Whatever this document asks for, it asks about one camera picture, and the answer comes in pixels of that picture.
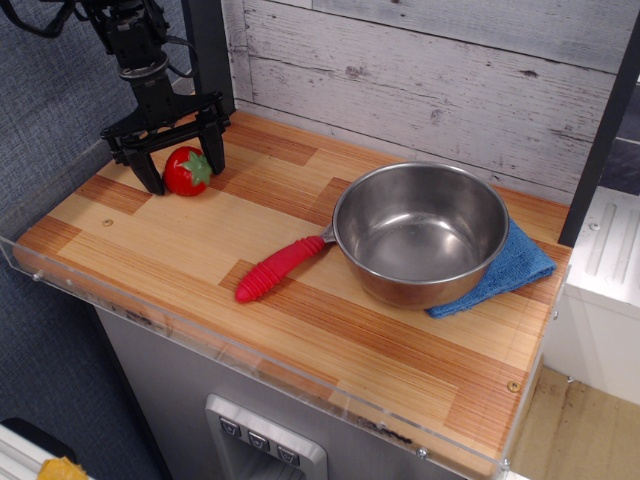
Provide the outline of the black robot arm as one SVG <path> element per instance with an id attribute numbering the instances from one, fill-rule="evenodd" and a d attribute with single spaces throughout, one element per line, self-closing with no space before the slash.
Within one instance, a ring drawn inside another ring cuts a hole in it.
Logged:
<path id="1" fill-rule="evenodd" d="M 189 96 L 173 90 L 167 72 L 174 67 L 163 45 L 180 40 L 167 34 L 163 9 L 154 1 L 83 1 L 81 5 L 137 101 L 131 114 L 101 132 L 115 162 L 130 167 L 149 193 L 162 195 L 165 186 L 151 154 L 197 138 L 212 172 L 221 173 L 225 168 L 222 133 L 230 125 L 223 96 L 220 92 Z"/>

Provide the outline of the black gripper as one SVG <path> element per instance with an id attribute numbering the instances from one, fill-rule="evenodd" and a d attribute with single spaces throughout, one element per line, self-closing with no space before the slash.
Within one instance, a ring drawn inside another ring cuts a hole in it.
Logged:
<path id="1" fill-rule="evenodd" d="M 182 95 L 168 79 L 133 85 L 136 109 L 105 128 L 115 161 L 128 165 L 146 190 L 164 195 L 165 187 L 150 153 L 197 138 L 214 175 L 226 166 L 222 134 L 230 125 L 221 106 L 222 95 Z"/>

